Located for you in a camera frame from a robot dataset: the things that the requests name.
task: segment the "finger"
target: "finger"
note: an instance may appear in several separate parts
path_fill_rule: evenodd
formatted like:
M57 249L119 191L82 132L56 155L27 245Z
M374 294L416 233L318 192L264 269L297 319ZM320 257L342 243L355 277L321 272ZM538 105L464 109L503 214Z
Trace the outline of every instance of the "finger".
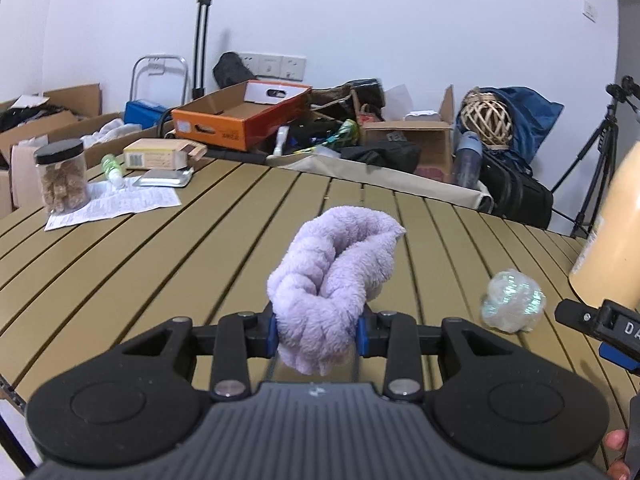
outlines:
M622 460L616 460L607 471L607 475L613 480L629 480L629 474L629 468Z
M604 437L604 445L614 451L625 452L628 439L626 430L616 430Z

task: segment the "wall outlet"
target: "wall outlet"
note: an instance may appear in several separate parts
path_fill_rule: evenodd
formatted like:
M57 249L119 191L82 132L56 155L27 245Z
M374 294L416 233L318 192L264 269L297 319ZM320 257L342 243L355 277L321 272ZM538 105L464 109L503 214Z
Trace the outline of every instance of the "wall outlet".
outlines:
M280 77L292 81L302 81L305 78L306 57L282 56Z
M238 56L242 60L242 64L247 67L255 75L258 75L258 69L260 68L260 55L252 54L250 52L238 52Z
M162 75L164 74L164 62L166 60L159 57L153 57L149 59L146 64L146 73L149 75Z
M593 23L596 22L596 19L598 17L598 11L596 10L596 7L591 5L587 0L584 1L582 14Z
M280 67L282 65L282 56L272 56L271 54L262 54L258 64L257 75L266 77L280 77Z

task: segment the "woven basket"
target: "woven basket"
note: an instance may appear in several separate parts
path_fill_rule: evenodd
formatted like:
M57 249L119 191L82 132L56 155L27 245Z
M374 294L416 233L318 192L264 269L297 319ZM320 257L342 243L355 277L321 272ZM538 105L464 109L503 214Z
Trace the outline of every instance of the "woven basket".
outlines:
M491 150L506 150L513 137L513 124L507 107L491 92L478 87L462 99L460 120L468 131L478 134Z

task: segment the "lavender plush fabric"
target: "lavender plush fabric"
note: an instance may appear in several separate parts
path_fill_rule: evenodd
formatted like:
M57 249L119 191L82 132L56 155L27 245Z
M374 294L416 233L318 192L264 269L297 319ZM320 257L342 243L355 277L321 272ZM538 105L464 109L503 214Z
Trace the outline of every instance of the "lavender plush fabric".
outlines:
M391 216L352 206L329 209L300 228L267 280L284 364L326 375L343 361L365 302L393 273L404 232Z

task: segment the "clear plastic bag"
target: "clear plastic bag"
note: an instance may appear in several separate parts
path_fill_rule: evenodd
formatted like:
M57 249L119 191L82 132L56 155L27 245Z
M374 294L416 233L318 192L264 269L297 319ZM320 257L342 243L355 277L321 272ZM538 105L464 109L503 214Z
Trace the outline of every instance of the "clear plastic bag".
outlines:
M517 270L504 270L489 282L482 320L503 332L531 332L545 305L546 297L534 280Z

